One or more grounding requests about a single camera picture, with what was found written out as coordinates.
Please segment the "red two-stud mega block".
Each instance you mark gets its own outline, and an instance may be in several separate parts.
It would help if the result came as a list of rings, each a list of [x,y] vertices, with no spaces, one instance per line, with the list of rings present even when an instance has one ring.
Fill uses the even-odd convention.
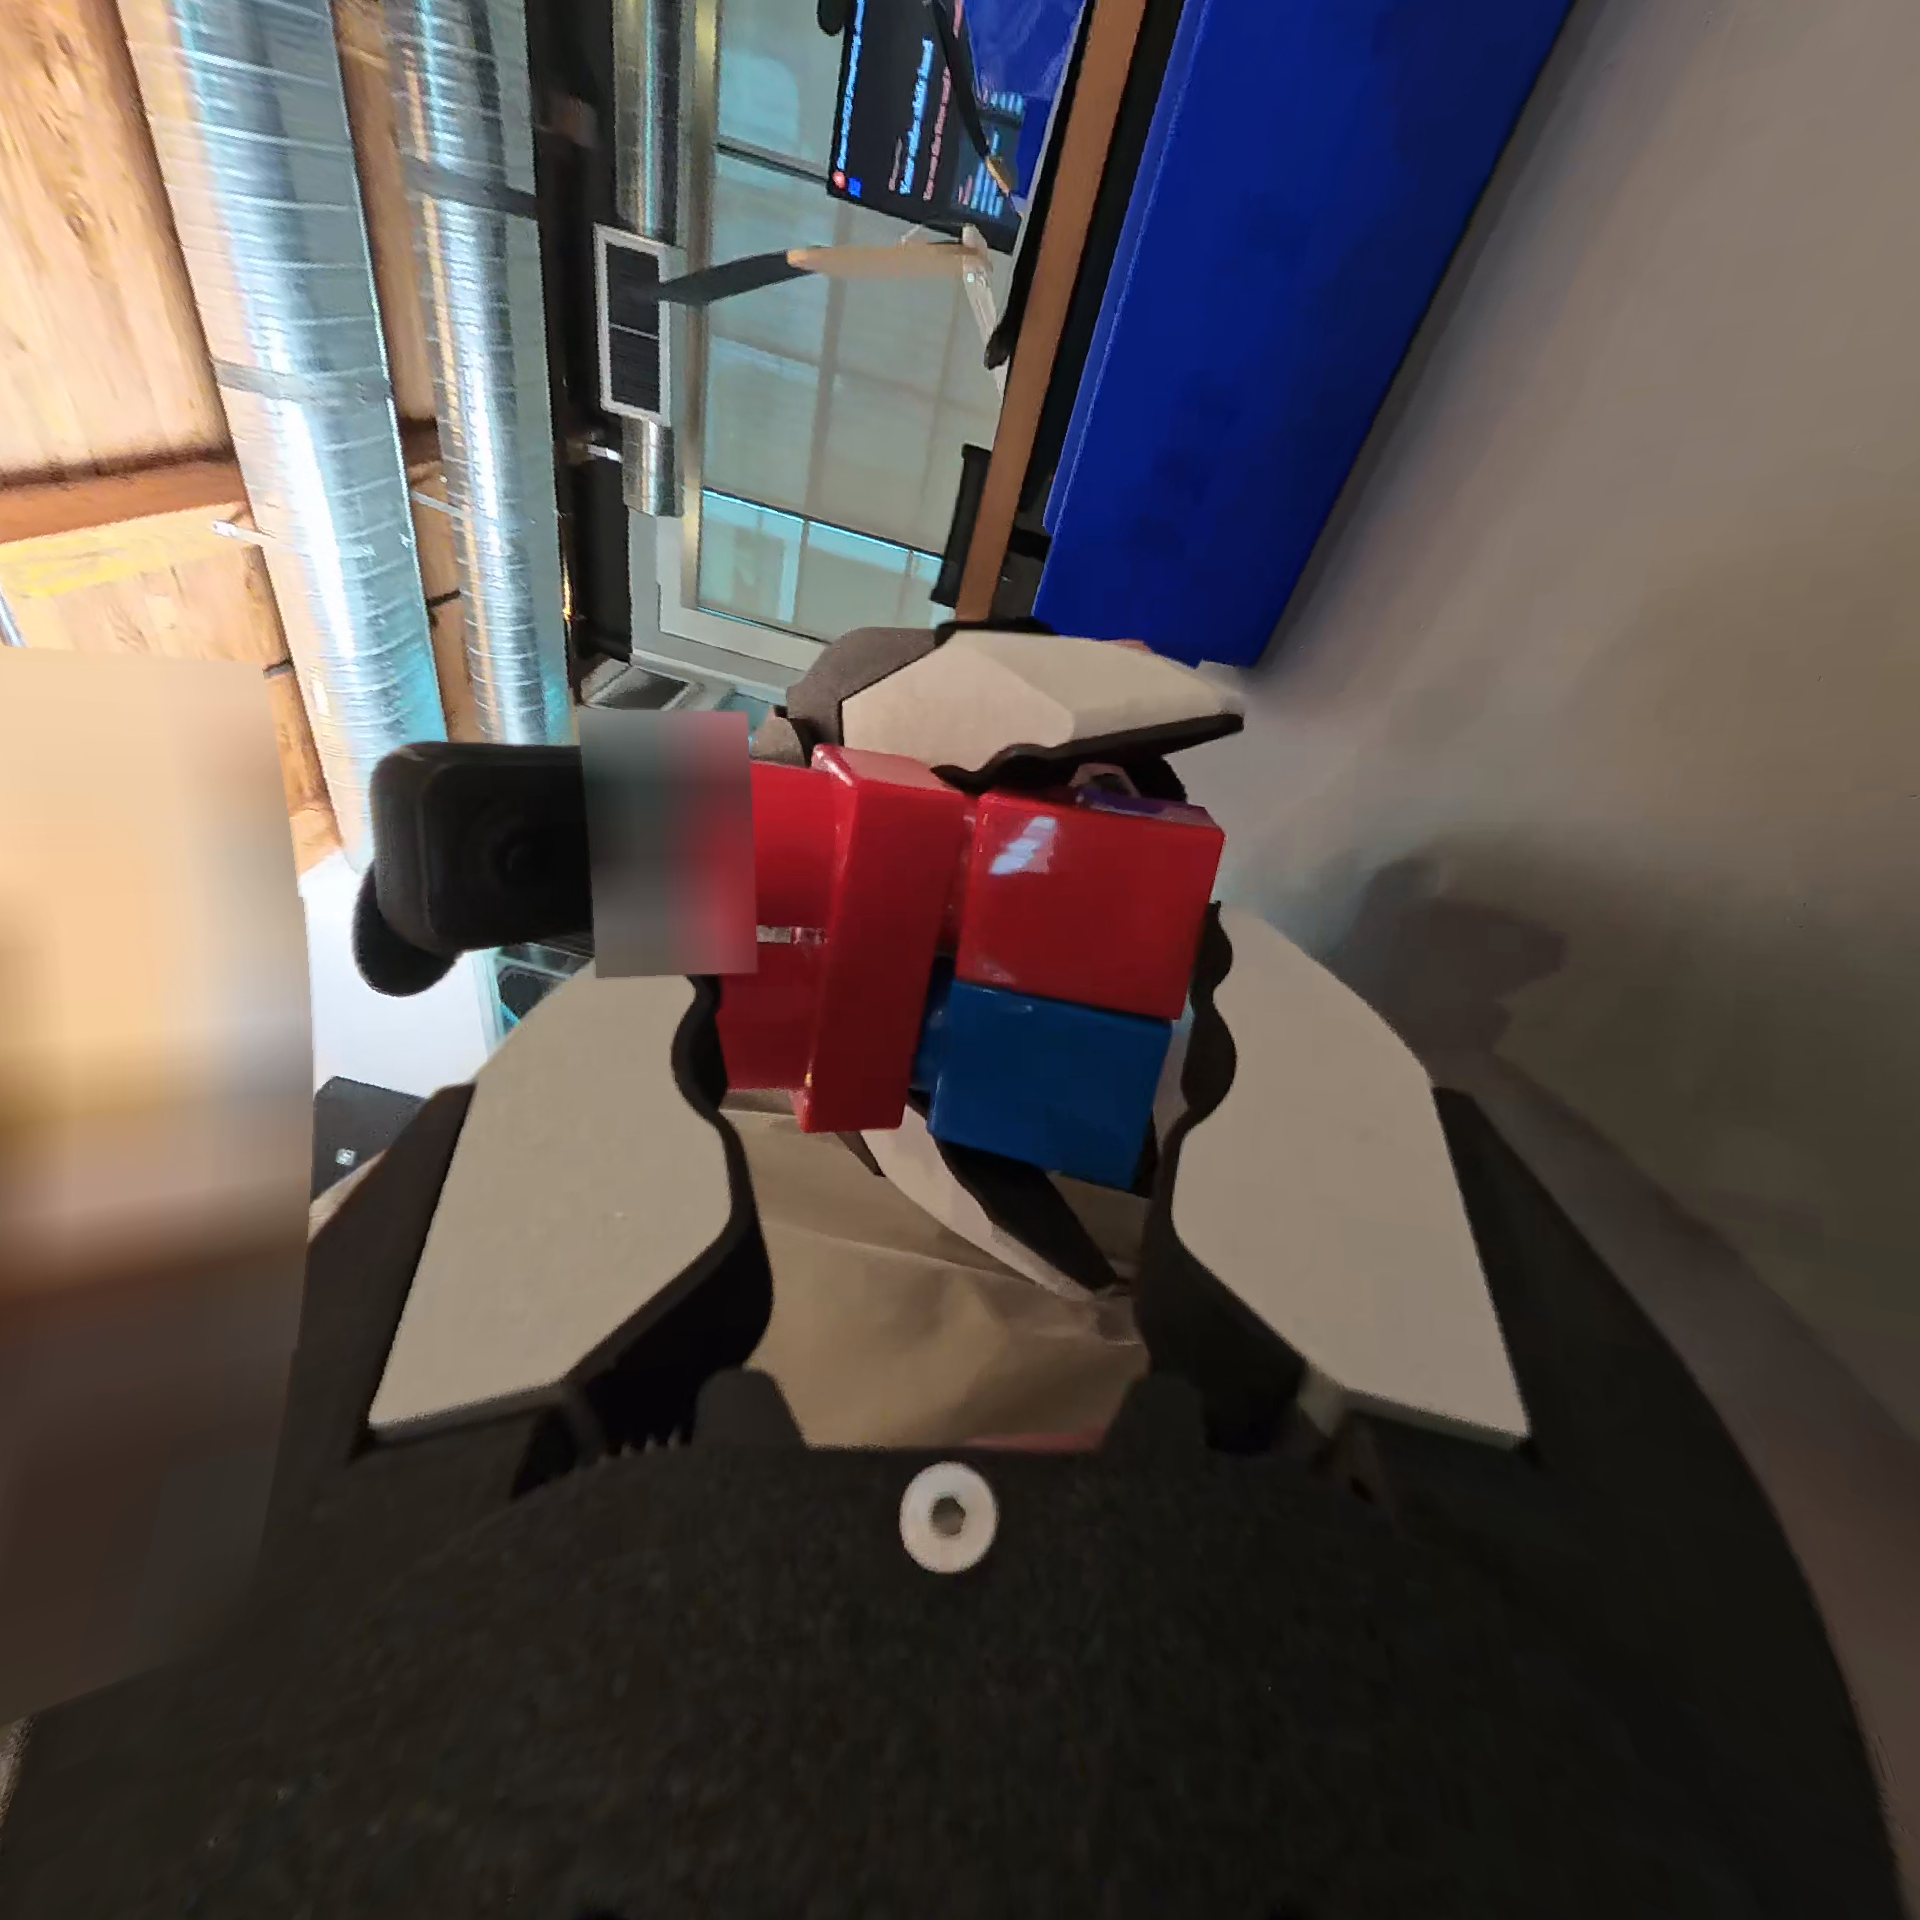
[[[971,797],[927,764],[819,748],[752,768],[757,948],[721,984],[732,1091],[787,1093],[808,1133],[897,1129]]]

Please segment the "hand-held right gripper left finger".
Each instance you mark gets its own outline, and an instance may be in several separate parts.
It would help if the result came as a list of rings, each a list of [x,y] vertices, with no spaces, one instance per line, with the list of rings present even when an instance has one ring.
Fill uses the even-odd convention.
[[[380,1444],[556,1417],[585,1456],[692,1428],[772,1309],[719,987],[577,976],[471,1085],[368,1406]]]

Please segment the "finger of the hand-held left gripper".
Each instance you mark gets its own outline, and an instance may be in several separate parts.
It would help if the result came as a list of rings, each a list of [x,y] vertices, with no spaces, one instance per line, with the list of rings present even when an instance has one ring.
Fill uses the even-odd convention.
[[[1243,726],[1228,688],[1119,641],[961,630],[842,702],[847,753],[915,762],[967,793],[1135,774]]]
[[[857,1133],[859,1154],[908,1200],[978,1253],[1066,1300],[1120,1289],[1120,1274],[1050,1174],[949,1145],[923,1118]]]

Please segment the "blue single-stud mega block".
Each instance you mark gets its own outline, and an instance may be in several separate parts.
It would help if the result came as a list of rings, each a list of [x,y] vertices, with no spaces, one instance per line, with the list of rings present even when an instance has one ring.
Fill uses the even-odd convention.
[[[1167,1019],[941,972],[928,990],[909,1093],[947,1145],[1132,1188],[1170,1040]]]

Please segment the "wide silver air duct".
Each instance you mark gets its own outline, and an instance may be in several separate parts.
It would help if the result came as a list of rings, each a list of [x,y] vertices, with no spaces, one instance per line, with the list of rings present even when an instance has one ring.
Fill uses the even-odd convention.
[[[329,5],[124,2],[232,449],[344,856],[368,790],[445,738]]]

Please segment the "ceiling air vent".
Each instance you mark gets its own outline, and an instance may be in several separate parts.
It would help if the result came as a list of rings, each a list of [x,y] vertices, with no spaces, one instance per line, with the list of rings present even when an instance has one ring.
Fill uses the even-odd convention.
[[[597,395],[608,416],[668,426],[671,322],[658,288],[673,268],[652,237],[611,224],[592,230]]]

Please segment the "red single-stud mega block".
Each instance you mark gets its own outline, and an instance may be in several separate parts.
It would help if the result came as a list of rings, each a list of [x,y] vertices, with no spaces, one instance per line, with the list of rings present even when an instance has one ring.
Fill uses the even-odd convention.
[[[971,805],[952,972],[1029,998],[1172,1022],[1213,901],[1225,832],[1188,802],[1081,787]]]

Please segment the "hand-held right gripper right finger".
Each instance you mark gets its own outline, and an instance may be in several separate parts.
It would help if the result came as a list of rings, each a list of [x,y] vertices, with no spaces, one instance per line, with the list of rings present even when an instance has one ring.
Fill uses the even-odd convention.
[[[1212,907],[1179,1112],[1143,1233],[1143,1344],[1207,1441],[1273,1449],[1352,1417],[1530,1441],[1434,1082],[1266,922]]]

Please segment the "blue divided plastic bin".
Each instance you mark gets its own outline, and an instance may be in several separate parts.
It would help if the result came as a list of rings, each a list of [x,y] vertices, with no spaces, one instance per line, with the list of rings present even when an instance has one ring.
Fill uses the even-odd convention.
[[[1260,660],[1569,11],[1185,8],[1047,499],[1037,619]]]

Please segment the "glass window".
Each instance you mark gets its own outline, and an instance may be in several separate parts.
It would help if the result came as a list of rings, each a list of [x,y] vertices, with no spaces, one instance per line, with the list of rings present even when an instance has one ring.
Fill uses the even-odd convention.
[[[987,307],[1010,278],[804,274],[697,310],[692,612],[765,657],[863,626],[927,628],[970,446],[1001,411]]]

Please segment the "narrow silver air duct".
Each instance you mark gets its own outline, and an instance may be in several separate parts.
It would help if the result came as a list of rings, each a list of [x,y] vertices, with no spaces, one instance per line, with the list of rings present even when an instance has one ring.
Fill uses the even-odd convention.
[[[386,5],[482,738],[577,738],[521,2]]]

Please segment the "dark computer monitor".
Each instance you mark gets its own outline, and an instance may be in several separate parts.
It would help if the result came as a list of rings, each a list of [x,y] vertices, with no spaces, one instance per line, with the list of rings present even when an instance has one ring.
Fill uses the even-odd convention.
[[[820,2],[836,44],[825,187],[1016,253],[1081,2]]]

